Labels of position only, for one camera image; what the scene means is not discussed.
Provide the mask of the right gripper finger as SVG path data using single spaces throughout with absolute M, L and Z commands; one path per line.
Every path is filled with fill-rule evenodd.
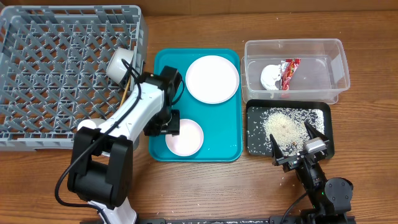
M 320 138 L 323 142 L 328 142 L 329 141 L 329 139 L 324 134 L 322 134 L 321 132 L 316 130 L 307 121 L 304 122 L 304 126 L 305 126 L 305 128 L 307 130 L 308 135 L 310 136 L 310 139 Z
M 269 135 L 271 141 L 271 148 L 272 148 L 272 164 L 274 166 L 279 166 L 280 161 L 284 159 L 284 154 L 279 148 L 277 141 L 275 140 L 272 134 Z

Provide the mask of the white rice grains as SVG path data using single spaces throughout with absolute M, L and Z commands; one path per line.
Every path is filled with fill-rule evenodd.
M 252 155 L 272 155 L 270 135 L 284 156 L 301 151 L 303 143 L 310 139 L 304 122 L 325 132 L 324 114 L 320 109 L 252 106 L 248 108 L 247 119 L 247 150 Z

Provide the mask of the pink saucer plate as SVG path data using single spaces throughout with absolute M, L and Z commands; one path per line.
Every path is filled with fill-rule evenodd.
M 165 143 L 168 149 L 177 156 L 192 156 L 200 150 L 204 142 L 201 126 L 191 119 L 180 120 L 178 135 L 167 134 Z

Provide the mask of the wooden chopstick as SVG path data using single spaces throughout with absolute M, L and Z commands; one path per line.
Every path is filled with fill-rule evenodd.
M 127 84 L 125 86 L 124 93 L 123 93 L 123 96 L 122 96 L 122 99 L 121 99 L 121 102 L 120 102 L 120 107 L 124 104 L 124 102 L 126 100 L 127 93 L 129 91 L 130 85 L 131 85 L 131 77 L 129 77 L 129 80 L 127 81 Z

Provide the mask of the white round plate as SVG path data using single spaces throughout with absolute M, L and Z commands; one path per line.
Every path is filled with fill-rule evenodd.
M 239 74 L 228 59 L 207 55 L 189 66 L 185 83 L 190 94 L 198 101 L 218 104 L 234 96 L 239 87 Z

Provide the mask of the red snack wrapper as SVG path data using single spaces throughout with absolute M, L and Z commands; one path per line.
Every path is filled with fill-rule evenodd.
M 281 90 L 289 90 L 290 81 L 301 63 L 300 58 L 288 58 L 283 61 L 282 69 L 281 69 L 281 81 L 280 81 L 280 89 Z

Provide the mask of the grey-green bowl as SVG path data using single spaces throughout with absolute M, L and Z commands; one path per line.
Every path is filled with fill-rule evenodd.
M 119 47 L 113 53 L 113 56 L 108 63 L 106 75 L 121 87 L 125 87 L 128 79 L 126 76 L 127 68 L 122 63 L 122 59 L 127 62 L 131 62 L 133 55 L 134 52 L 132 50 Z

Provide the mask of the white napkin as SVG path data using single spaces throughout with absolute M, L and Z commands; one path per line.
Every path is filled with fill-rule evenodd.
M 266 90 L 280 90 L 281 65 L 267 65 L 261 72 L 260 81 Z

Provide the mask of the white cup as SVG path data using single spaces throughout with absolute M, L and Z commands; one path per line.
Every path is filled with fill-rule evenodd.
M 78 124 L 77 130 L 79 131 L 83 127 L 96 129 L 99 125 L 101 125 L 104 122 L 105 120 L 101 118 L 84 119 Z

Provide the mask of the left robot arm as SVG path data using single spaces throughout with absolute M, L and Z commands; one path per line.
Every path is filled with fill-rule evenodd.
M 137 213 L 128 194 L 132 183 L 134 143 L 146 136 L 178 135 L 180 112 L 173 105 L 183 86 L 176 68 L 165 66 L 161 73 L 127 74 L 136 83 L 134 92 L 112 117 L 96 128 L 82 127 L 75 134 L 71 164 L 62 174 L 68 190 L 94 208 L 104 223 L 135 223 Z

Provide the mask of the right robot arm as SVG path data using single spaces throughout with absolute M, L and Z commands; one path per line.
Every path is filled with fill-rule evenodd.
M 277 141 L 270 135 L 272 164 L 282 166 L 284 172 L 294 170 L 305 193 L 300 196 L 279 219 L 281 223 L 355 223 L 355 217 L 347 216 L 351 210 L 353 184 L 348 179 L 335 177 L 327 179 L 319 162 L 328 155 L 331 141 L 308 122 L 304 122 L 310 139 L 303 143 L 303 149 L 294 156 L 284 156 Z M 304 197 L 308 197 L 312 208 L 303 210 L 298 217 L 287 215 Z

